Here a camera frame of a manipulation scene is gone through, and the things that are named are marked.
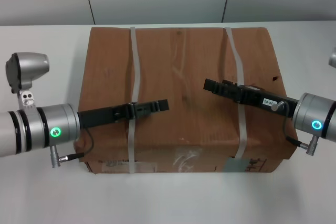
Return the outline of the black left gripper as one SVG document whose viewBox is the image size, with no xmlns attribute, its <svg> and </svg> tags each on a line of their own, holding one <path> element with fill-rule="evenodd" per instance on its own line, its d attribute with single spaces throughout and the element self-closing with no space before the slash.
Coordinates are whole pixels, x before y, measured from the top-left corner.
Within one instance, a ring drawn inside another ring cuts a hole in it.
<svg viewBox="0 0 336 224">
<path fill-rule="evenodd" d="M 133 117 L 139 119 L 160 111 L 169 109 L 168 100 L 156 100 L 152 102 L 137 103 L 133 109 Z M 132 105 L 105 107 L 94 110 L 78 112 L 80 128 L 87 129 L 106 124 L 114 124 L 132 119 Z"/>
</svg>

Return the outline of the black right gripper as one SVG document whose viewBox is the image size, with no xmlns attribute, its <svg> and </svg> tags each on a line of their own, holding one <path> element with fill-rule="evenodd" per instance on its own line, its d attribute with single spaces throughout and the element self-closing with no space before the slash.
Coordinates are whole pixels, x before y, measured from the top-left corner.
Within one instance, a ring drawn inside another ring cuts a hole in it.
<svg viewBox="0 0 336 224">
<path fill-rule="evenodd" d="M 287 118 L 293 117 L 298 104 L 296 99 L 282 97 L 250 86 L 239 86 L 237 83 L 228 80 L 223 80 L 220 83 L 205 79 L 203 89 L 215 95 L 237 101 L 240 104 L 253 106 Z"/>
</svg>

